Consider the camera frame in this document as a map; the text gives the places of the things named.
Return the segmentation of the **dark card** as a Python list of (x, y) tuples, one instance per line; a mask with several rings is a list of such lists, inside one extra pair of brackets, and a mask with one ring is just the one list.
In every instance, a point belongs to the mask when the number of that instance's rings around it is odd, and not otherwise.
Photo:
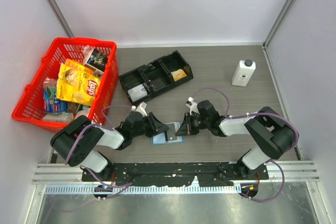
[(176, 136), (176, 131), (179, 129), (179, 124), (177, 122), (174, 123), (168, 123), (166, 126), (169, 128), (165, 132), (165, 139), (167, 142), (174, 142), (178, 140), (178, 137)]

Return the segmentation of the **blue leather card holder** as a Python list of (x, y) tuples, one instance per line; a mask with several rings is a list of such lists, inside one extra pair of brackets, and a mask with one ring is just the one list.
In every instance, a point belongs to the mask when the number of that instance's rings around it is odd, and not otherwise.
[(163, 144), (175, 144), (175, 143), (181, 143), (181, 142), (184, 142), (184, 136), (177, 136), (178, 137), (178, 140), (177, 141), (174, 141), (174, 142), (167, 142), (166, 139), (165, 139), (165, 132), (164, 133), (161, 133), (161, 134), (158, 134), (156, 136), (153, 136), (151, 138), (151, 144), (152, 145), (163, 145)]

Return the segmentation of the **gold card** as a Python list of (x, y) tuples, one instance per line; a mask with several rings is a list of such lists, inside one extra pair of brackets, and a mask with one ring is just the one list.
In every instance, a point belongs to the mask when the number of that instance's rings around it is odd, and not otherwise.
[(173, 80), (177, 82), (178, 80), (181, 80), (185, 77), (187, 77), (186, 72), (183, 69), (178, 69), (173, 72), (171, 72), (171, 75), (173, 77)]

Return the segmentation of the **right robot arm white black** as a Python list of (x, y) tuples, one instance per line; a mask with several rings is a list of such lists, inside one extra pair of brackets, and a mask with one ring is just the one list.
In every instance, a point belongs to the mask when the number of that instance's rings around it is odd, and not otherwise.
[(214, 136), (250, 135), (256, 146), (237, 161), (237, 173), (242, 179), (250, 179), (257, 168), (270, 160), (278, 160), (297, 145), (299, 133), (286, 119), (272, 108), (265, 106), (258, 112), (241, 116), (220, 115), (208, 100), (195, 103), (189, 99), (177, 136), (196, 135), (207, 129)]

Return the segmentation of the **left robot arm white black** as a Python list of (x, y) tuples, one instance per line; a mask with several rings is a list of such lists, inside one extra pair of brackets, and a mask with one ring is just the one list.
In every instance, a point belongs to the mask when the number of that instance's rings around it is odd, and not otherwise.
[(67, 165), (81, 166), (99, 180), (106, 181), (112, 175), (113, 165), (106, 156), (95, 151), (96, 146), (120, 151), (128, 147), (135, 137), (153, 137), (168, 130), (169, 127), (151, 112), (148, 115), (130, 112), (118, 127), (111, 130), (81, 115), (56, 133), (50, 145)]

